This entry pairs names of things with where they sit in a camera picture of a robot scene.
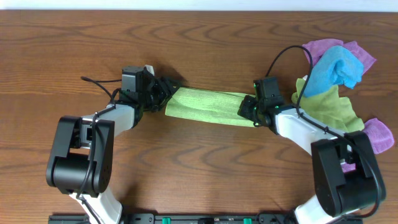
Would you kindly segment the light green microfiber cloth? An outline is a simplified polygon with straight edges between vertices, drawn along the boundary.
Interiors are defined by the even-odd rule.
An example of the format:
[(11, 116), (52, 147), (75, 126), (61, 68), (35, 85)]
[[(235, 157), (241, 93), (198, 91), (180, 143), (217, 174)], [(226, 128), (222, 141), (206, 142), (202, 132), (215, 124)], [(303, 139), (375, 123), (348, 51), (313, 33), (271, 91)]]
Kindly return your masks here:
[(168, 101), (165, 115), (206, 123), (253, 127), (238, 115), (245, 93), (200, 90), (181, 87)]

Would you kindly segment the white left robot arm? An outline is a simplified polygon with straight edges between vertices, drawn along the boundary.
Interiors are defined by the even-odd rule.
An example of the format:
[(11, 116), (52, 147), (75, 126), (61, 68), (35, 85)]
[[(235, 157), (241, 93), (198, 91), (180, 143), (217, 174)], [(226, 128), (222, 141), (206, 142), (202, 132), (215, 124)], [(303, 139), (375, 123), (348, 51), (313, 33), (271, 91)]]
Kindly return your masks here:
[(105, 90), (105, 109), (60, 118), (46, 169), (46, 181), (84, 209), (83, 215), (51, 215), (49, 223), (122, 223), (123, 206), (110, 189), (116, 136), (134, 128), (144, 112), (160, 111), (181, 87), (145, 67), (123, 72), (121, 87)]

